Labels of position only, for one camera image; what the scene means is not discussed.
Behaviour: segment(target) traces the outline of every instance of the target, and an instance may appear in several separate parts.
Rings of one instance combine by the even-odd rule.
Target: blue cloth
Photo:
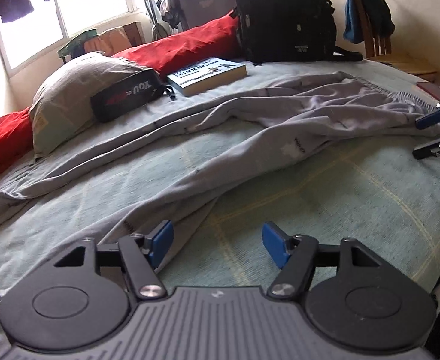
[[[363,9],[370,19],[373,34],[387,38],[395,30],[390,9],[385,0],[361,0]],[[345,32],[343,37],[352,43],[363,42],[362,26],[354,0],[347,0],[345,5]]]

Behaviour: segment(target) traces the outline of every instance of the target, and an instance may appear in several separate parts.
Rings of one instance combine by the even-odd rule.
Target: wooden chair
[[[365,43],[365,58],[393,66],[400,71],[413,74],[421,79],[434,82],[437,69],[423,59],[417,59],[408,54],[392,54],[390,37],[380,38],[373,33],[372,25],[363,7],[362,0],[354,0],[360,19],[363,40]]]

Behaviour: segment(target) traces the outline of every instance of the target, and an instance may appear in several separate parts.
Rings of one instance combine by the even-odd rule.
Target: window pane
[[[11,68],[63,38],[55,1],[31,0],[35,10],[12,23],[2,23],[0,32]]]
[[[125,0],[58,0],[69,36],[128,11]]]

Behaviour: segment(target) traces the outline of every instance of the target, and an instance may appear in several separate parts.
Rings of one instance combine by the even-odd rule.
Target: red blanket
[[[231,59],[241,54],[237,42],[238,17],[230,15],[212,20],[156,42],[120,51],[123,57],[141,66],[155,69],[162,79],[187,65],[209,57]]]
[[[0,174],[33,148],[28,110],[0,117]]]

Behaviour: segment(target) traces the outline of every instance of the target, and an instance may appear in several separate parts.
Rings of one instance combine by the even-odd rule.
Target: bed
[[[248,77],[230,85],[190,98],[179,95],[175,101],[164,96],[112,123],[96,125],[41,161],[33,162],[30,153],[0,176],[0,189],[15,191],[93,144],[227,93],[335,71],[362,76],[390,91],[411,92],[418,81],[366,60],[248,64],[247,70]],[[82,229],[99,218],[152,197],[260,129],[232,118],[202,133],[160,139],[34,199],[0,225],[0,290],[11,287],[57,245],[84,237]],[[197,223],[197,231],[160,278],[170,289],[267,286],[278,273],[261,240],[262,223],[270,220],[288,234],[309,234],[321,243],[355,237],[432,290],[440,274],[440,160],[419,162],[411,156],[413,147],[428,139],[349,139],[230,190],[207,207],[206,219]],[[330,274],[322,269],[317,279]]]

